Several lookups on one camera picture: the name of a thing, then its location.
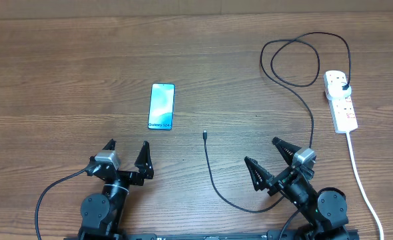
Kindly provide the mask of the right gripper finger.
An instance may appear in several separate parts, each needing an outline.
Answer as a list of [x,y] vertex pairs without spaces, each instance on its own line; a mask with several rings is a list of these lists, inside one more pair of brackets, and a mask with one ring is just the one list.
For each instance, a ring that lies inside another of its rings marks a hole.
[[268,189],[268,184],[274,178],[265,168],[261,167],[255,159],[245,157],[247,169],[250,173],[250,178],[255,191],[262,191]]
[[299,166],[298,161],[294,160],[294,154],[301,149],[296,145],[288,143],[278,137],[274,137],[272,140],[272,144],[278,149],[282,158],[288,165]]

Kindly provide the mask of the Galaxy S24+ smartphone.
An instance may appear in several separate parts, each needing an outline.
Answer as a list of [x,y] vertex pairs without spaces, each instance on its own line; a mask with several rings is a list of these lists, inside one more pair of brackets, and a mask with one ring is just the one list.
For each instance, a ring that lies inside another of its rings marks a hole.
[[151,89],[148,128],[152,130],[171,130],[173,127],[173,109],[175,85],[154,83]]

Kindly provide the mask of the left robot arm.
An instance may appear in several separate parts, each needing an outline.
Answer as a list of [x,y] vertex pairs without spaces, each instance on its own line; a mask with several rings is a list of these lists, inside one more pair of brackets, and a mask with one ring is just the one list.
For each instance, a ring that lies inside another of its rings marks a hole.
[[96,155],[89,158],[85,167],[88,176],[104,181],[101,193],[87,196],[81,203],[82,223],[79,239],[127,239],[119,228],[123,209],[131,185],[142,186],[154,176],[150,144],[143,142],[135,167],[137,171],[122,171],[121,161],[115,151],[116,141],[111,139]]

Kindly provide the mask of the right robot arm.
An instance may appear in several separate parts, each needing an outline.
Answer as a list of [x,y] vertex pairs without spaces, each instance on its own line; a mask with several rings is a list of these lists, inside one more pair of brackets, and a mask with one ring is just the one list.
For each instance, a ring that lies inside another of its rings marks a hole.
[[288,167],[278,175],[269,173],[258,162],[250,157],[245,157],[244,162],[250,173],[254,189],[267,190],[270,196],[281,193],[295,207],[297,214],[308,223],[289,233],[286,228],[280,230],[278,238],[283,236],[293,239],[350,239],[346,230],[348,223],[347,204],[345,194],[337,188],[326,187],[316,191],[310,184],[314,177],[314,164],[316,153],[309,147],[298,147],[278,137],[272,140]]

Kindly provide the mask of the white charger plug adapter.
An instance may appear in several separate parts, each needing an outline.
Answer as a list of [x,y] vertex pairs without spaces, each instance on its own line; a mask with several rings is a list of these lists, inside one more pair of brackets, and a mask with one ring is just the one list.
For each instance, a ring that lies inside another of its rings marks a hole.
[[351,96],[351,86],[341,83],[328,83],[325,89],[326,97],[328,100],[333,101],[335,99],[343,99]]

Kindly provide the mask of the white power strip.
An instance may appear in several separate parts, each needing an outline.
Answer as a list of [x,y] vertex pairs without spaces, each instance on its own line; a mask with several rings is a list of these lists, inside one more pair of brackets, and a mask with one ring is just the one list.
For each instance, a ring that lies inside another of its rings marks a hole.
[[[327,71],[323,79],[325,89],[328,83],[341,83],[342,85],[348,83],[345,73],[337,70]],[[349,133],[358,128],[351,96],[333,101],[328,100],[328,104],[336,133]]]

